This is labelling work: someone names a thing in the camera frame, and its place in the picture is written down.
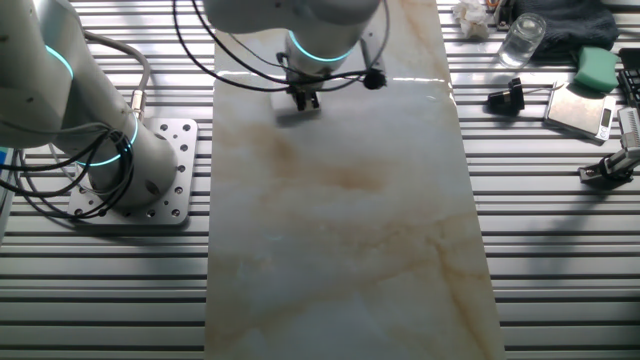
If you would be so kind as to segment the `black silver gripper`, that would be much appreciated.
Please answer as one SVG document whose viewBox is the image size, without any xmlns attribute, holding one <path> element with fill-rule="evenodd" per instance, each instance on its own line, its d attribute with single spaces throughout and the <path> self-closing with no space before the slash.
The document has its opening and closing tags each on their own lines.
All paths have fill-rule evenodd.
<svg viewBox="0 0 640 360">
<path fill-rule="evenodd" d="M 325 80 L 322 77 L 311 76 L 295 69 L 286 70 L 285 75 L 288 83 L 286 92 L 295 94 L 294 100 L 298 111 L 304 111 L 306 109 L 306 95 L 310 96 L 314 109 L 320 108 L 317 92 L 324 85 Z"/>
</svg>

